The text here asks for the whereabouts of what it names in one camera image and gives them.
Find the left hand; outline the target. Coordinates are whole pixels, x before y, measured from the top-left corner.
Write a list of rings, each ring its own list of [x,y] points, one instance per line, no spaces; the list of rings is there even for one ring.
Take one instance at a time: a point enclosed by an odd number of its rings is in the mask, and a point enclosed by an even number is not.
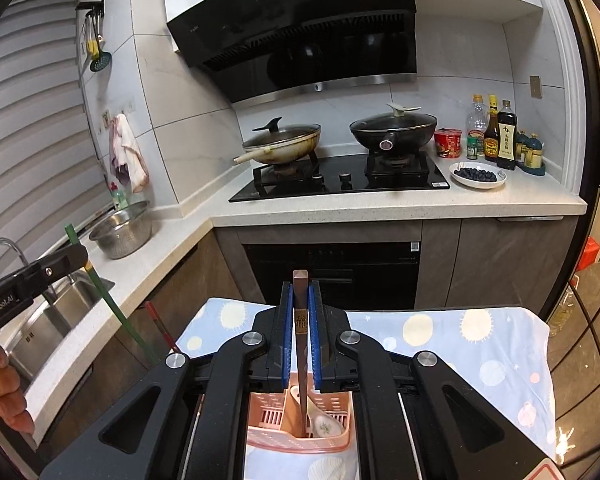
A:
[[[32,436],[34,421],[27,409],[20,376],[0,346],[0,417],[10,429]]]

